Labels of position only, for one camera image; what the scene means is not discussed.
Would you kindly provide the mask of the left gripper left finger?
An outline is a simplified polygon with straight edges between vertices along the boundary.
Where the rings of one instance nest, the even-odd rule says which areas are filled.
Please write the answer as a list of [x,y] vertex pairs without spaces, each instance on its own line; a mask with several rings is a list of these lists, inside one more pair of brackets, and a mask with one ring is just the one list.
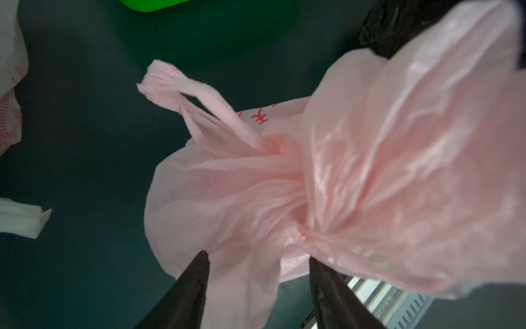
[[201,327],[210,274],[206,251],[199,252],[137,328]]

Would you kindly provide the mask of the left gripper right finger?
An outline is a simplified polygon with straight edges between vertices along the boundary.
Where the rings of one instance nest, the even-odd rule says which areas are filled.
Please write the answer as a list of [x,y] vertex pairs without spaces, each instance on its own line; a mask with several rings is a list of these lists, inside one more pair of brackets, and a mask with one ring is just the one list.
[[338,272],[314,258],[310,258],[309,266],[312,304],[319,328],[385,329]]

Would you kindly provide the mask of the pink plastic bag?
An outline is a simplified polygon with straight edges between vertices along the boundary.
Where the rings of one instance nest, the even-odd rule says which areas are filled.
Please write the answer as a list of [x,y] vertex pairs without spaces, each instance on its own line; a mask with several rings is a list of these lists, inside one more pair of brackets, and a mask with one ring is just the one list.
[[458,297],[525,282],[525,71],[517,1],[463,1],[392,58],[340,57],[315,92],[238,114],[153,61],[138,90],[191,138],[145,206],[161,268],[183,278],[176,328],[262,328],[314,262]]

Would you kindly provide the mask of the white plastic bag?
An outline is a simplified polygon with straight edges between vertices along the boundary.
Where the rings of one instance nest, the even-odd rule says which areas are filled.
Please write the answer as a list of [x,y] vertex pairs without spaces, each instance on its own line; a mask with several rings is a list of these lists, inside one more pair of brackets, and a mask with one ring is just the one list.
[[[1,2],[1,154],[22,138],[22,113],[15,87],[29,70],[27,49],[18,21],[19,2]],[[52,211],[1,198],[1,232],[37,239]]]

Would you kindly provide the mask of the black plastic bag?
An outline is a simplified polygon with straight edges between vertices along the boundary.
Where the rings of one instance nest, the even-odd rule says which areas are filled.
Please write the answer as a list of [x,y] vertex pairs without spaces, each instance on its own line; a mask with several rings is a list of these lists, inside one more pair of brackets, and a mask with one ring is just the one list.
[[525,70],[524,1],[377,1],[360,43],[410,80]]

